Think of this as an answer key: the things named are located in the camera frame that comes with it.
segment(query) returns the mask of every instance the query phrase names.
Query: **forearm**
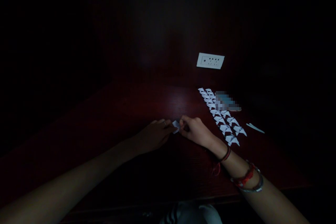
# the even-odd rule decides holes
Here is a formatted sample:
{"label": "forearm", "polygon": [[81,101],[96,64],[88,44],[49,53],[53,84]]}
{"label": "forearm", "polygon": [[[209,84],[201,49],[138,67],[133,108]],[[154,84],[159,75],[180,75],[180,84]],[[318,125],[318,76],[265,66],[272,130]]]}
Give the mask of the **forearm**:
{"label": "forearm", "polygon": [[[227,152],[227,146],[216,138],[209,149],[220,159]],[[233,178],[246,175],[249,164],[231,151],[222,165]],[[309,223],[297,208],[271,182],[263,177],[264,185],[261,192],[242,192],[246,200],[265,223]],[[244,188],[251,189],[259,183],[259,174],[254,171]]]}
{"label": "forearm", "polygon": [[58,223],[90,190],[133,157],[122,142],[0,210],[0,223]]}

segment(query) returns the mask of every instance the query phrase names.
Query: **dark wall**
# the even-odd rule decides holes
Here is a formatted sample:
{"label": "dark wall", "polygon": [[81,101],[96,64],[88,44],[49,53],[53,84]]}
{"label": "dark wall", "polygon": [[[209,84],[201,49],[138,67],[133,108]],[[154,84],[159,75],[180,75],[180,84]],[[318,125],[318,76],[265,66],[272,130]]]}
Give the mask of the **dark wall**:
{"label": "dark wall", "polygon": [[[229,85],[264,17],[260,0],[86,1],[113,76],[171,85]],[[197,68],[199,52],[223,69]]]}

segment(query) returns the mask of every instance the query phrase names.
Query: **left hand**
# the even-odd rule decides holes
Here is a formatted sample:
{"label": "left hand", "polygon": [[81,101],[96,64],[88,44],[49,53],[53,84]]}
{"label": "left hand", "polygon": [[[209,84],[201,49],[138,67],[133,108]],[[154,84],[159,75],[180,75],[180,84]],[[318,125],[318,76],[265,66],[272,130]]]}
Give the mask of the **left hand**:
{"label": "left hand", "polygon": [[137,156],[160,148],[167,142],[170,133],[175,130],[177,128],[170,120],[155,120],[127,141]]}

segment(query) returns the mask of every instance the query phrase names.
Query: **wrist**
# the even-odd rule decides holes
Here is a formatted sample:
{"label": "wrist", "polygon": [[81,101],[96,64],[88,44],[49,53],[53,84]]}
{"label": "wrist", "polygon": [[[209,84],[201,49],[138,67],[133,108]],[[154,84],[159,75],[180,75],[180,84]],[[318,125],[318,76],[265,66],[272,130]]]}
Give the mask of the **wrist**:
{"label": "wrist", "polygon": [[118,143],[110,151],[115,152],[123,162],[127,162],[139,155],[132,145],[131,138]]}
{"label": "wrist", "polygon": [[216,136],[213,136],[213,139],[210,141],[207,149],[210,150],[218,159],[222,159],[228,151],[227,145]]}

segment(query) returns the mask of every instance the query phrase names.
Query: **dark red table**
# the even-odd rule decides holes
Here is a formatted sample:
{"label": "dark red table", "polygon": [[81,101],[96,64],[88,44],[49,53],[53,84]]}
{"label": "dark red table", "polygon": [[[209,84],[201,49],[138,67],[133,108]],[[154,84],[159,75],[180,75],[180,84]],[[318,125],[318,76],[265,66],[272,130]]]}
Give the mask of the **dark red table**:
{"label": "dark red table", "polygon": [[[0,159],[1,206],[134,135],[154,119],[200,117],[219,138],[217,127],[196,88],[111,83],[19,148]],[[232,112],[247,137],[238,135],[232,150],[254,162],[280,189],[309,182],[246,110]],[[73,212],[239,195],[227,174],[212,176],[213,156],[204,148],[171,135],[159,150],[118,168],[91,191]]]}

